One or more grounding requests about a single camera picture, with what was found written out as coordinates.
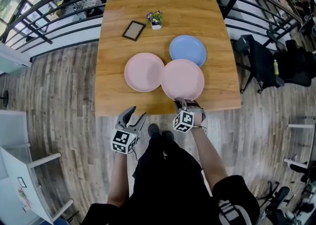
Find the black railing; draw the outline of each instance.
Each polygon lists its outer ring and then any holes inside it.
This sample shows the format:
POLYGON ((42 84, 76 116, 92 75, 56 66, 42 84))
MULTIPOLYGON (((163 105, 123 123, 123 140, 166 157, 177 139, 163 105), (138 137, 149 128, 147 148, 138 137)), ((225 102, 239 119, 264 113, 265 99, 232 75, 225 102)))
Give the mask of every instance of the black railing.
MULTIPOLYGON (((86 29, 92 29, 95 27, 99 27, 101 26, 101 24, 93 24, 90 26, 85 26, 83 28, 79 28, 79 29, 73 29, 71 31, 67 31, 65 33, 56 35, 56 36, 52 36, 51 34, 53 32, 56 32, 58 30, 64 29, 66 27, 81 23, 81 22, 85 22, 88 20, 92 20, 92 19, 96 19, 96 18, 100 18, 102 17, 102 15, 97 15, 94 17, 86 17, 77 21, 73 21, 69 24, 65 24, 62 25, 60 27, 54 28, 52 30, 48 30, 47 31, 47 27, 57 21, 60 21, 62 19, 74 16, 74 15, 78 15, 80 13, 86 13, 88 10, 92 10, 95 8, 100 8, 105 6, 106 4, 99 4, 99 5, 95 5, 95 6, 89 6, 89 7, 80 7, 80 3, 83 3, 83 1, 85 0, 68 0, 65 3, 63 3, 61 6, 58 6, 54 9, 51 9, 50 11, 48 11, 47 13, 44 13, 43 15, 41 15, 40 17, 38 17, 37 19, 33 20, 32 22, 28 21, 28 16, 30 14, 32 14, 34 11, 38 11, 39 8, 43 7, 46 4, 51 4, 52 2, 56 3, 57 0, 41 0, 40 2, 36 3, 35 5, 33 5, 29 10, 27 10, 26 12, 24 12, 23 14, 20 14, 20 7, 17 10, 17 12, 19 13, 19 15, 16 15, 15 17, 13 17, 12 22, 9 24, 9 26, 7 27, 7 29, 4 31, 4 33, 0 36, 0 40, 7 44, 10 45, 10 47, 12 47, 13 49, 16 50, 20 50, 21 52, 25 52, 31 48, 34 48, 42 43, 53 43, 54 39, 59 38, 61 36, 65 36, 67 34, 70 33, 75 33, 78 31, 82 31, 82 30, 86 30, 86 29), (68 14, 63 14, 60 17, 51 20, 49 22, 46 22, 44 25, 42 26, 37 26, 35 25, 37 21, 39 21, 40 19, 46 19, 47 20, 47 16, 51 15, 52 13, 55 13, 57 11, 61 11, 61 10, 65 10, 65 9, 69 9, 71 8, 71 6, 76 6, 76 8, 74 8, 74 11, 68 13, 68 14), (25 27, 21 30, 19 30, 16 34, 14 34, 13 36, 11 36, 10 38, 8 38, 8 34, 9 32, 14 29, 16 31, 15 26, 19 23, 23 23, 25 24, 25 27), (25 29, 30 29, 30 32, 28 34, 23 34, 22 32, 25 29)), ((221 0, 217 0, 220 9, 222 11, 222 15, 224 19, 231 19, 234 21, 238 21, 247 25, 252 26, 253 28, 249 28, 249 27, 244 27, 244 26, 237 26, 237 25, 226 25, 229 28, 234 28, 234 29, 239 29, 239 30, 243 30, 243 31, 247 31, 250 33, 255 33, 258 35, 261 35, 263 37, 268 38, 269 40, 266 42, 266 44, 269 44, 270 42, 272 42, 272 40, 270 39, 270 37, 267 35, 268 32, 270 32, 270 34, 273 34, 274 37, 276 39, 280 39, 282 38, 285 34, 289 33, 291 30, 293 30, 299 23, 301 23, 301 19, 299 17, 299 15, 296 13, 295 8, 288 8, 287 6, 283 6, 280 2, 277 2, 275 0, 260 0, 260 3, 258 2, 251 2, 248 0, 229 0, 227 2, 227 4, 223 4, 221 0), (242 2, 243 4, 247 4, 247 6, 253 6, 256 7, 258 9, 261 10, 261 12, 263 13, 263 15, 257 15, 252 13, 251 11, 249 11, 248 9, 240 9, 236 7, 236 3, 238 2, 242 2), (236 17, 232 14, 233 12, 238 12, 238 13, 243 13, 249 16, 252 16, 258 20, 262 20, 266 22, 266 26, 262 25, 262 24, 258 24, 256 22, 251 22, 247 19, 243 19, 240 17, 236 17), (263 29, 264 31, 266 31, 266 33, 262 33, 262 32, 258 32, 257 30, 254 30, 254 27, 263 29)))

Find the white pot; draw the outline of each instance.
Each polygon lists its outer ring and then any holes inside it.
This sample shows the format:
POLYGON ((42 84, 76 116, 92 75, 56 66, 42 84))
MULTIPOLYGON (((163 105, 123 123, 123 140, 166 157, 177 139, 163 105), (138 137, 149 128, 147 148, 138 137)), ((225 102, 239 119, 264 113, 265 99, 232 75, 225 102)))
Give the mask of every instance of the white pot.
POLYGON ((152 24, 152 29, 153 30, 159 30, 161 27, 162 27, 162 25, 159 25, 159 24, 158 25, 156 25, 156 24, 153 25, 152 24))

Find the picture frame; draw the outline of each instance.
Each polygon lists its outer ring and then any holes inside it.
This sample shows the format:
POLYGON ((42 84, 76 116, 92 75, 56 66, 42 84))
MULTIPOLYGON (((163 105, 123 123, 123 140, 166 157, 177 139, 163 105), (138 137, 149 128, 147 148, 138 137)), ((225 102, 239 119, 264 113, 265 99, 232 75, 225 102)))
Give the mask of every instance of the picture frame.
POLYGON ((18 177, 18 180, 22 188, 27 188, 22 177, 18 177))
POLYGON ((134 21, 132 20, 128 27, 126 28, 126 30, 124 31, 122 37, 126 38, 126 39, 129 39, 129 40, 132 40, 132 41, 137 41, 138 37, 140 36, 140 34, 142 33, 142 31, 144 30, 146 24, 143 24, 143 23, 140 23, 140 22, 137 22, 137 21, 134 21), (137 32, 137 35, 135 37, 131 37, 131 36, 128 36, 127 35, 127 32, 128 30, 132 27, 132 25, 134 24, 137 24, 137 25, 141 25, 142 27, 140 28, 140 30, 137 32))

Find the black sleeve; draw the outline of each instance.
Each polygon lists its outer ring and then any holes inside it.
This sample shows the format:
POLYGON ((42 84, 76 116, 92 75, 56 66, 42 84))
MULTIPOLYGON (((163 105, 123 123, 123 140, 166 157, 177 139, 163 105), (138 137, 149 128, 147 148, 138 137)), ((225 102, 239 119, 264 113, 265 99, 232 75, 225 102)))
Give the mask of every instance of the black sleeve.
POLYGON ((212 194, 217 200, 229 200, 231 204, 243 207, 248 213, 251 223, 256 224, 260 214, 259 204, 247 188, 242 176, 230 176, 217 182, 212 194))
POLYGON ((111 204, 92 204, 81 225, 105 225, 114 220, 119 208, 111 204))

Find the white cube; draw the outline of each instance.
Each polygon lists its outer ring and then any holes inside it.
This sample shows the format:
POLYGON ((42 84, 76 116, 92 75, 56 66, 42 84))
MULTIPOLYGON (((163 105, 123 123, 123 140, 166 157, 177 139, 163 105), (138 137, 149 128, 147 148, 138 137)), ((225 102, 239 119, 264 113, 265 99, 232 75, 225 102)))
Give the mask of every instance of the white cube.
POLYGON ((125 132, 123 130, 114 129, 112 131, 111 149, 123 154, 132 152, 132 148, 138 141, 138 136, 125 132))
POLYGON ((194 112, 181 111, 173 120, 173 129, 186 133, 194 124, 194 112))

